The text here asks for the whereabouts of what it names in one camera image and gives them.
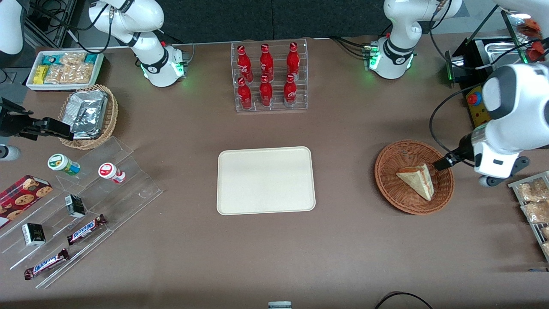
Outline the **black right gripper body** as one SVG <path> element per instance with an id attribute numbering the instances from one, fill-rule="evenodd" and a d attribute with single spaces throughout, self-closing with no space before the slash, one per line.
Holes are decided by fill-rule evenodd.
<path id="1" fill-rule="evenodd" d="M 37 140 L 38 134 L 34 131 L 36 119 L 30 117 L 33 111 L 27 111 L 20 104 L 11 100 L 1 98 L 0 112 L 0 136 L 1 137 L 23 137 Z"/>

